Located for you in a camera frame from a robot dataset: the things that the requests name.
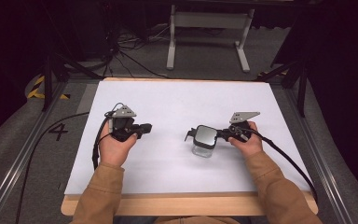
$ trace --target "white table surface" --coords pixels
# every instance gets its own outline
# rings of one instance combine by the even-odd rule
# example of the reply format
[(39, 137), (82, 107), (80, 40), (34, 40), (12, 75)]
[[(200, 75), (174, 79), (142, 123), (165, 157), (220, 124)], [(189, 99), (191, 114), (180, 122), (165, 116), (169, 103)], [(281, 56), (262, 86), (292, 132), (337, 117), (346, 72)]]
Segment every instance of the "white table surface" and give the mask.
[[(91, 161), (95, 136), (104, 113), (116, 103), (129, 106), (136, 124), (151, 123), (131, 149), (123, 165), (124, 194), (244, 192), (255, 191), (240, 152), (218, 139), (209, 159), (191, 152), (193, 138), (185, 137), (191, 128), (206, 125), (225, 129), (234, 112), (261, 114), (253, 119), (258, 131), (271, 139), (308, 175), (292, 135), (283, 119), (269, 84), (252, 82), (191, 81), (102, 81), (98, 86), (89, 118), (65, 190), (79, 195), (93, 174)], [(282, 168), (286, 178), (301, 190), (310, 187), (295, 168), (263, 143), (264, 150)]]

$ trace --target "forearm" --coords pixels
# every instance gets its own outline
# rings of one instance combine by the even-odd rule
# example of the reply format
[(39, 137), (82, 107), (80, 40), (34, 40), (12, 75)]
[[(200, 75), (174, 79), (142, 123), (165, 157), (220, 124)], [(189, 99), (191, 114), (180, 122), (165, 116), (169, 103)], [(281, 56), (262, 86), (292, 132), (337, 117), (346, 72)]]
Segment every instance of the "forearm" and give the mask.
[(281, 169), (265, 152), (249, 157), (246, 165), (270, 223), (321, 223), (298, 186), (283, 176)]
[(120, 199), (124, 169), (100, 163), (77, 204), (71, 223), (109, 223)]

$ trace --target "handwritten number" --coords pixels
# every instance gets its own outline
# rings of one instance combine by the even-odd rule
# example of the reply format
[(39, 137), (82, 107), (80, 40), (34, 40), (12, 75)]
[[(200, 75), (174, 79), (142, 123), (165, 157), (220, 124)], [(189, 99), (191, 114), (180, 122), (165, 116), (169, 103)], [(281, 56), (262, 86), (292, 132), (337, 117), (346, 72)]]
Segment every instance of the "handwritten number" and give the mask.
[(57, 133), (58, 135), (57, 135), (56, 141), (60, 141), (61, 135), (63, 133), (68, 133), (68, 131), (64, 130), (64, 128), (65, 128), (65, 124), (61, 123), (61, 124), (55, 126), (54, 128), (50, 129), (50, 131), (48, 131), (48, 132), (49, 133)]

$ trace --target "black cable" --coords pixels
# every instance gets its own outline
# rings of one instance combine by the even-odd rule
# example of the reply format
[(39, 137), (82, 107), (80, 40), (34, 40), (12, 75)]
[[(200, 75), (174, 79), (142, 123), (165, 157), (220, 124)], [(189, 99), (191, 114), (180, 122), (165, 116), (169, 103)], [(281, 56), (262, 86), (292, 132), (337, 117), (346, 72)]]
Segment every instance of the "black cable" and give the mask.
[(108, 67), (109, 67), (110, 77), (113, 77), (113, 71), (112, 71), (112, 68), (110, 67), (110, 64), (108, 65)]
[(76, 63), (76, 62), (73, 62), (72, 60), (69, 60), (68, 58), (66, 58), (62, 54), (59, 54), (59, 53), (56, 52), (55, 56), (57, 56), (60, 60), (70, 64), (72, 67), (74, 67), (75, 69), (79, 70), (80, 72), (86, 74), (88, 77), (91, 77), (91, 78), (94, 78), (94, 79), (103, 79), (102, 76), (99, 76), (99, 75), (91, 72), (90, 70), (88, 70), (87, 68), (85, 68), (84, 66), (82, 66), (79, 63)]
[(157, 40), (149, 40), (149, 42), (148, 42), (148, 44), (154, 44), (154, 43), (157, 43), (157, 42), (159, 42), (159, 41), (161, 41), (161, 40), (169, 40), (169, 39), (167, 39), (167, 38), (164, 38), (164, 37), (156, 37), (156, 39)]
[(127, 71), (129, 72), (131, 77), (134, 77), (130, 71), (130, 69), (126, 66), (124, 66), (123, 62), (115, 55), (115, 58), (121, 63), (121, 66), (123, 66), (125, 69), (127, 69)]
[(59, 122), (62, 122), (64, 120), (66, 120), (66, 119), (71, 119), (71, 118), (75, 118), (75, 117), (79, 117), (79, 116), (83, 116), (83, 115), (88, 115), (89, 113), (90, 112), (85, 112), (85, 113), (81, 113), (81, 114), (71, 115), (71, 116), (65, 117), (63, 119), (59, 119), (58, 121), (56, 121), (53, 124), (51, 124), (50, 126), (48, 126), (48, 128), (46, 128), (46, 130), (44, 130), (42, 132), (42, 134), (39, 136), (39, 138), (37, 139), (36, 143), (34, 144), (34, 148), (32, 149), (30, 158), (28, 159), (27, 168), (25, 170), (24, 181), (22, 182), (21, 195), (20, 195), (19, 205), (17, 207), (16, 224), (18, 224), (19, 220), (20, 220), (22, 198), (23, 198), (24, 192), (25, 192), (25, 185), (27, 183), (27, 178), (28, 178), (28, 174), (29, 174), (29, 171), (30, 171), (31, 161), (32, 161), (32, 158), (34, 157), (34, 152), (35, 152), (35, 150), (37, 148), (37, 145), (39, 144), (40, 140), (42, 140), (42, 137), (45, 135), (46, 132), (48, 132), (52, 127), (54, 127), (54, 125), (58, 124)]
[(92, 149), (92, 164), (94, 166), (94, 170), (97, 169), (98, 159), (100, 158), (100, 153), (98, 152), (98, 147), (99, 147), (100, 141), (102, 140), (102, 139), (100, 139), (100, 136), (103, 131), (103, 126), (109, 120), (109, 117), (111, 117), (112, 114), (115, 112), (115, 109), (118, 105), (123, 105), (123, 104), (117, 103), (111, 111), (105, 113), (105, 118), (103, 120), (103, 123), (101, 124), (100, 130), (98, 130), (97, 136), (95, 137), (94, 148)]
[(274, 148), (276, 151), (278, 151), (285, 159), (287, 159), (295, 167), (295, 169), (302, 175), (302, 177), (305, 179), (307, 184), (310, 186), (310, 190), (313, 195), (313, 198), (315, 199), (316, 204), (318, 204), (318, 194), (316, 193), (315, 187), (313, 186), (310, 179), (304, 174), (304, 172), (292, 160), (292, 158), (290, 158), (283, 150), (278, 148), (271, 140), (269, 140), (266, 137), (264, 137), (263, 135), (261, 135), (261, 133), (259, 133), (258, 131), (253, 130), (253, 129), (243, 129), (243, 128), (241, 128), (241, 130), (249, 132), (249, 133), (254, 133), (255, 135), (259, 136), (263, 141), (268, 143), (272, 148)]
[(134, 43), (133, 43), (132, 47), (127, 47), (127, 46), (122, 46), (122, 45), (119, 45), (119, 47), (122, 50), (134, 50), (134, 49), (141, 49), (146, 45), (159, 42), (161, 39), (164, 39), (163, 37), (159, 37), (159, 36), (160, 35), (165, 36), (170, 31), (168, 29), (169, 27), (170, 26), (167, 26), (167, 27), (165, 27), (165, 28), (163, 28), (163, 29), (161, 29), (159, 31), (156, 31), (157, 34), (152, 36), (152, 37), (150, 37), (151, 36), (151, 31), (152, 31), (152, 30), (150, 30), (149, 34), (148, 34), (148, 38), (147, 38), (146, 41), (140, 40), (139, 38), (136, 38), (135, 37), (136, 35), (134, 33), (132, 33), (132, 34), (129, 33), (129, 32), (122, 33), (120, 36), (125, 35), (126, 38), (118, 41), (118, 44), (125, 44), (126, 42), (130, 42), (130, 41), (133, 41)]
[(207, 29), (207, 28), (199, 28), (198, 31), (205, 33), (207, 35), (212, 35), (212, 36), (217, 36), (217, 35), (221, 35), (223, 33), (223, 31), (225, 31), (225, 29), (217, 29), (218, 32), (213, 33), (213, 29)]
[(167, 26), (165, 26), (163, 29), (160, 30), (153, 30), (153, 29), (149, 29), (149, 36), (153, 36), (153, 38), (156, 38), (157, 36), (161, 35), (161, 36), (165, 36), (169, 31), (170, 31), (170, 25), (167, 24)]
[[(87, 69), (89, 69), (90, 71), (95, 71), (97, 69), (100, 69), (104, 66), (106, 66), (107, 64), (109, 64), (109, 62), (111, 61), (111, 57), (107, 57), (107, 59), (101, 63), (98, 63), (98, 64), (95, 64), (95, 65), (92, 65), (92, 66), (88, 66), (88, 67), (85, 67)], [(66, 71), (70, 72), (70, 73), (81, 73), (81, 71), (73, 68), (73, 67), (65, 67)]]
[(147, 72), (155, 75), (155, 76), (158, 76), (158, 77), (165, 77), (165, 78), (170, 78), (170, 77), (166, 77), (166, 76), (163, 76), (163, 75), (160, 75), (160, 74), (157, 74), (153, 71), (150, 71), (148, 68), (146, 68), (145, 66), (143, 66), (142, 64), (138, 63), (135, 59), (133, 59), (132, 57), (130, 57), (128, 54), (124, 53), (123, 51), (119, 51), (121, 54), (127, 56), (129, 59), (131, 59), (133, 62), (137, 63), (138, 65), (140, 65), (141, 67), (143, 67)]
[(107, 65), (106, 65), (106, 67), (105, 67), (104, 70), (103, 70), (103, 77), (104, 77), (104, 75), (105, 75), (105, 73), (106, 73), (106, 70), (107, 70)]

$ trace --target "sleeve cuff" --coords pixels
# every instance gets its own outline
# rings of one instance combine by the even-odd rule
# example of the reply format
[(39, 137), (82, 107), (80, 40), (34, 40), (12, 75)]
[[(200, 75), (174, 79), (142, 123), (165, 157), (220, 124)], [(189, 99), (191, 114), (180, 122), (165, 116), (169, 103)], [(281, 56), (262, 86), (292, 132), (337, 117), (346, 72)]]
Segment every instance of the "sleeve cuff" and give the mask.
[(100, 162), (89, 182), (89, 188), (111, 193), (121, 193), (123, 177), (123, 168)]
[(246, 158), (246, 166), (254, 181), (272, 171), (280, 170), (275, 161), (273, 161), (264, 151), (257, 152)]

